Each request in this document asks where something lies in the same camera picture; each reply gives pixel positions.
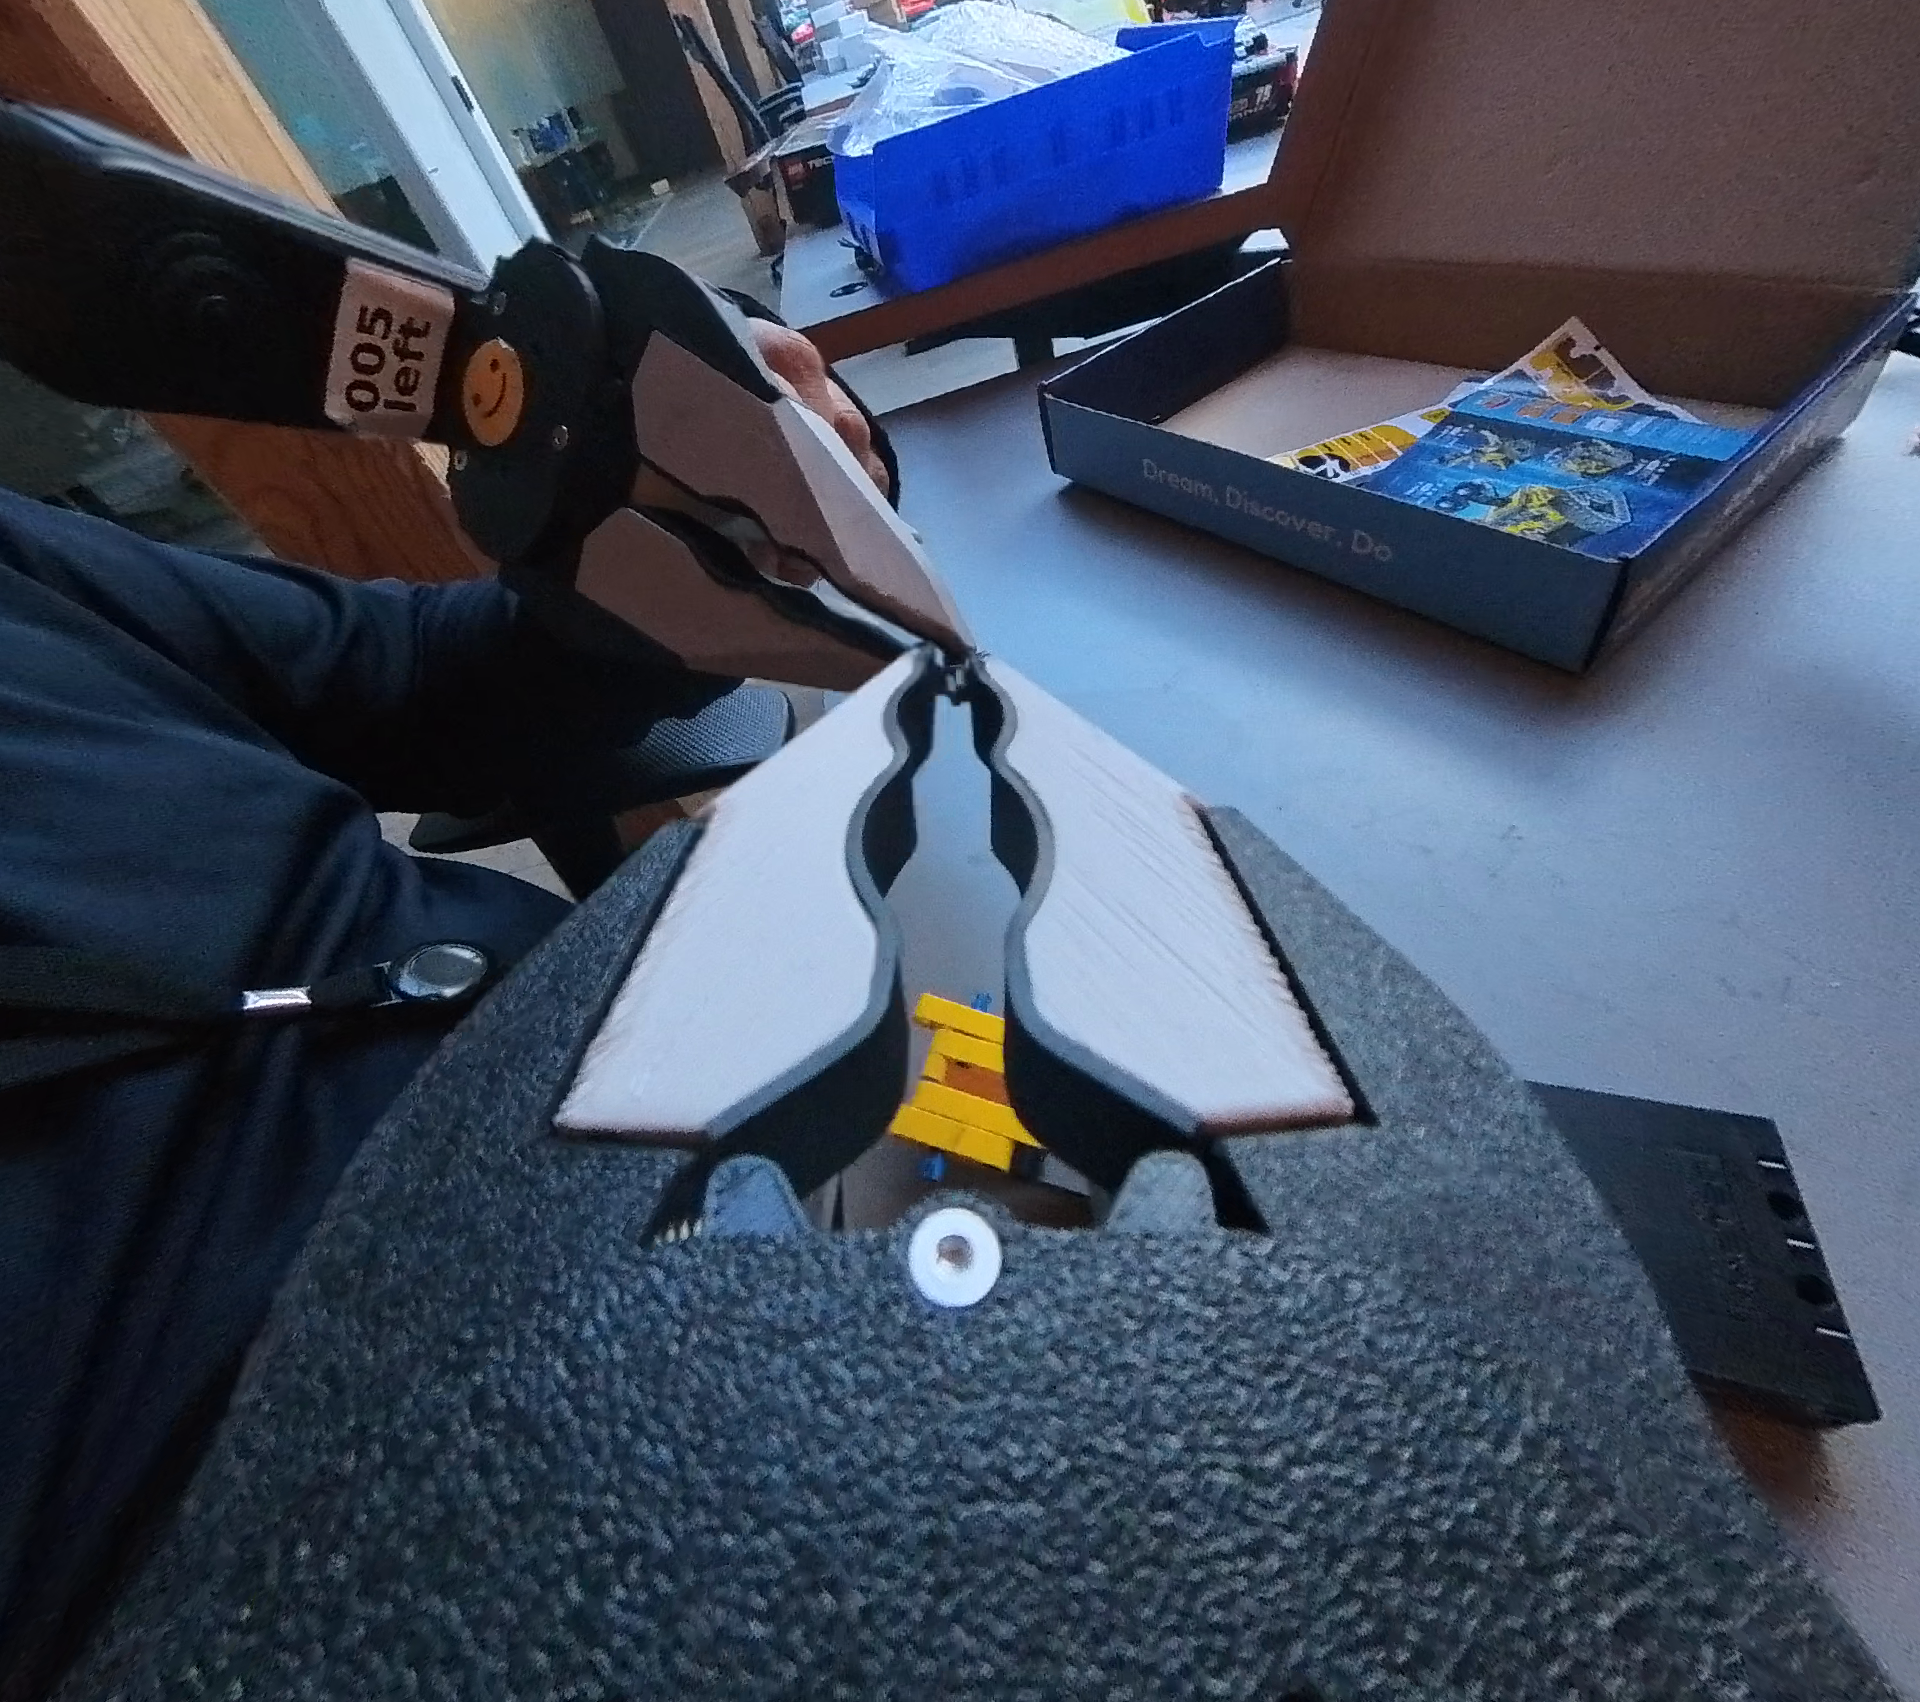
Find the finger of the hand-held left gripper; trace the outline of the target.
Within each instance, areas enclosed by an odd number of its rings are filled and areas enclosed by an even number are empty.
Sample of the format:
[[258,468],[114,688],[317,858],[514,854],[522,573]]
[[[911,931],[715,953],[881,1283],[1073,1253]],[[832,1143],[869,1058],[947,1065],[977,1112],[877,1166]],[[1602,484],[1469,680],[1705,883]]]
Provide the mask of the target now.
[[967,631],[919,535],[854,448],[793,395],[741,380],[652,332],[630,380],[638,462],[730,518],[896,631],[967,654]]
[[573,587],[685,668],[856,690],[922,639],[762,573],[730,536],[618,510],[579,551]]

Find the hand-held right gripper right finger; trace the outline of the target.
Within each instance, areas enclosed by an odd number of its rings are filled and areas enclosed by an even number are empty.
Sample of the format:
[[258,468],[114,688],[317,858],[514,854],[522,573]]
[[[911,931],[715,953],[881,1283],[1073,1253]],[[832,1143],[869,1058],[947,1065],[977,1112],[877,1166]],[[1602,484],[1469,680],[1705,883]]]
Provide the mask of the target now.
[[1347,1125],[1323,1047],[1202,803],[1011,666],[981,657],[974,744],[1007,929],[1007,1080],[1037,1134]]

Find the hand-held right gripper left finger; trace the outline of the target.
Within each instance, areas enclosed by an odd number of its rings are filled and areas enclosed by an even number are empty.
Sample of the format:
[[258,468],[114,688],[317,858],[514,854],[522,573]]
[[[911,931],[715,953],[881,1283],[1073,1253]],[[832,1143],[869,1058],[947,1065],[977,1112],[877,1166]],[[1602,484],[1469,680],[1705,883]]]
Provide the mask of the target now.
[[563,1134],[715,1146],[851,1053],[885,1002],[856,818],[907,765],[899,698],[933,657],[884,666],[708,805],[563,1092]]

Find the yellow grey brick arm assembly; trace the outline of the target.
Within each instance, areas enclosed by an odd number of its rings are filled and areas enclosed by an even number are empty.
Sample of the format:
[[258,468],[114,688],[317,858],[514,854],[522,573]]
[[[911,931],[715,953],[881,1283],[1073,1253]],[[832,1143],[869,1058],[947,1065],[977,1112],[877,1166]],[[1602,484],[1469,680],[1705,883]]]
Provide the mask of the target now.
[[1042,1182],[1048,1154],[1007,1087],[1005,1018],[980,1001],[919,995],[913,1024],[926,1036],[926,1049],[885,1134],[944,1161]]

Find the black perforated battery box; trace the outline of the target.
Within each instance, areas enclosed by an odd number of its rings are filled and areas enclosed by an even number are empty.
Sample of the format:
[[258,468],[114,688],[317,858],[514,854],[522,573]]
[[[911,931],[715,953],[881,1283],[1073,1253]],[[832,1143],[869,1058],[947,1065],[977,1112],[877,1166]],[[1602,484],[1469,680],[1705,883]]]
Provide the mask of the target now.
[[1571,1086],[1530,1090],[1641,1257],[1704,1395],[1808,1427],[1878,1423],[1771,1120]]

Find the person's left forearm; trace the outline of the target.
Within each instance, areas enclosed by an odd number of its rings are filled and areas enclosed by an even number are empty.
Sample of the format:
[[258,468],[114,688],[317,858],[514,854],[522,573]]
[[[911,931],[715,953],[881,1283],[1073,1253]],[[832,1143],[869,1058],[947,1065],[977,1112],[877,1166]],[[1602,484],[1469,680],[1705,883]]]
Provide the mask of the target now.
[[86,610],[136,657],[375,807],[489,813],[586,785],[614,747],[738,680],[570,650],[501,581],[346,581],[157,543],[2,494],[2,573]]

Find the grey desk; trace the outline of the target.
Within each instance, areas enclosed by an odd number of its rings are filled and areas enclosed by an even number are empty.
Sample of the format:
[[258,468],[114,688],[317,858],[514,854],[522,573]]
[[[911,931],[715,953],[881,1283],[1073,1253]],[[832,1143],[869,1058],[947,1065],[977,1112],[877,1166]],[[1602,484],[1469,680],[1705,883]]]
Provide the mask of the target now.
[[859,357],[974,631],[1246,812],[1528,1077],[1768,1116],[1881,1419],[1722,1430],[1918,1697],[1918,361],[1571,680],[1065,489],[1011,346]]

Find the person's left hand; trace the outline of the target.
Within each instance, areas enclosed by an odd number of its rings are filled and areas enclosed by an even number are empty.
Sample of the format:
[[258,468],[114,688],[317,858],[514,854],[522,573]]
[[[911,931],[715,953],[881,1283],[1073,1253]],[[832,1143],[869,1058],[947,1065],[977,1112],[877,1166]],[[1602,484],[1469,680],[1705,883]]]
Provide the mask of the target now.
[[760,315],[749,315],[747,326],[770,380],[829,421],[876,488],[895,505],[899,498],[895,451],[856,395],[833,378],[821,351],[804,333]]

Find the brown table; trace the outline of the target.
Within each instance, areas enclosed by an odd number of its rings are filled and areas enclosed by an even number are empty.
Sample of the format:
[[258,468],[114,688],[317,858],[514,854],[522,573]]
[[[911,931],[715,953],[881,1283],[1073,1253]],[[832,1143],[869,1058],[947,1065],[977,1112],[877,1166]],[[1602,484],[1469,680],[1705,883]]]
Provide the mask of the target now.
[[1227,187],[1091,235],[1037,250],[933,291],[873,281],[840,230],[795,235],[782,258],[782,324],[829,361],[888,346],[1011,339],[1020,366],[1044,363],[1053,341],[1153,321],[1232,277],[1240,243],[1279,226],[1272,140],[1232,150]]

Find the blue plastic crate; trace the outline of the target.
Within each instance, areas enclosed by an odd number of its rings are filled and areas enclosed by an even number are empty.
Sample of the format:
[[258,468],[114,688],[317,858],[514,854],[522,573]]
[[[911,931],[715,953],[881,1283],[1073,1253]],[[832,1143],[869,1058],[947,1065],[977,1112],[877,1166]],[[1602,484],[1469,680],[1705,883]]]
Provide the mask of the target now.
[[867,274],[933,291],[1177,202],[1227,173],[1234,24],[1122,29],[1118,63],[833,159]]

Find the white plastic bags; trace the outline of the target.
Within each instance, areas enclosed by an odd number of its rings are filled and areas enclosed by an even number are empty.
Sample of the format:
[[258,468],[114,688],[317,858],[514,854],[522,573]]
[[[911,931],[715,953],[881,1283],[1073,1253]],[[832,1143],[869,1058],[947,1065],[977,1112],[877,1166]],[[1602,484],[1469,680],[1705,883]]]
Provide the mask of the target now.
[[1146,0],[957,0],[881,28],[867,82],[826,128],[829,154],[876,154],[895,135],[1118,63],[1118,32],[1146,21]]

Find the blue printed booklet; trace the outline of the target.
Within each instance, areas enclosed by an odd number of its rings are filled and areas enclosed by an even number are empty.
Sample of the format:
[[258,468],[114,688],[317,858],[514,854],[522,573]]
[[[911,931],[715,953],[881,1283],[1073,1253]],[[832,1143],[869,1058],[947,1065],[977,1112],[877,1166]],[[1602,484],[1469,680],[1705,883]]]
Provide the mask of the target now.
[[1752,421],[1564,402],[1519,378],[1458,384],[1391,425],[1409,440],[1353,488],[1594,559],[1646,551],[1757,439]]

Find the navy cardboard box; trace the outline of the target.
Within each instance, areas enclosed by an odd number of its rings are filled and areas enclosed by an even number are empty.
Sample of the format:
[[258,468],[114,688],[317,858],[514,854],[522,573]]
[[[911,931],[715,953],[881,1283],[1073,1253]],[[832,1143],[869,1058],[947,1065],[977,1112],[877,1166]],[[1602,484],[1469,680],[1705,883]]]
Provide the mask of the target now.
[[[1579,673],[1825,457],[1915,321],[1918,0],[1324,0],[1283,258],[1042,384],[1069,483]],[[1594,559],[1264,457],[1582,321],[1757,439]]]

